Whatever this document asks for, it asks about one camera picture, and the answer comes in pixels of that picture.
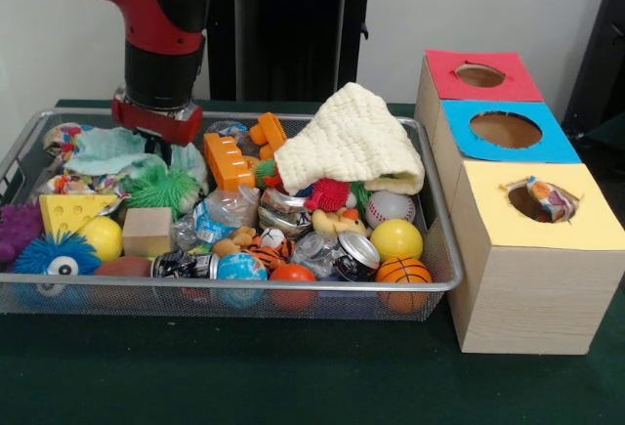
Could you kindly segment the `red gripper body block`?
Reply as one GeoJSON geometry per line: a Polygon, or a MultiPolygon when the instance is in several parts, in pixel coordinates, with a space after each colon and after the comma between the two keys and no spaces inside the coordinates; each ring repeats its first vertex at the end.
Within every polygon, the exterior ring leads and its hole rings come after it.
{"type": "Polygon", "coordinates": [[[174,110],[156,110],[133,103],[120,85],[114,92],[111,112],[114,120],[133,132],[142,132],[162,141],[184,147],[198,134],[203,109],[195,103],[174,110]]]}

